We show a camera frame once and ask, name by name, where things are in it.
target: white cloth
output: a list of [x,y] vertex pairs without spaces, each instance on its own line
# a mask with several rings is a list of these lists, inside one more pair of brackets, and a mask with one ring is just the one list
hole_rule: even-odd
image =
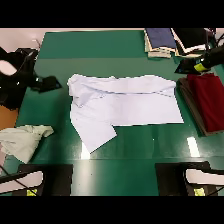
[[75,74],[68,86],[71,122],[90,153],[116,136],[112,126],[183,123],[171,80]]
[[33,156],[42,136],[48,137],[54,132],[51,126],[25,125],[17,128],[6,128],[0,131],[1,151],[14,155],[24,163]]

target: red cloth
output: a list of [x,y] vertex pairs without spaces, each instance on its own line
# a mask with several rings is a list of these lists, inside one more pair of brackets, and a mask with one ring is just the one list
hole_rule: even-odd
[[224,130],[224,87],[213,73],[188,75],[188,83],[208,132]]

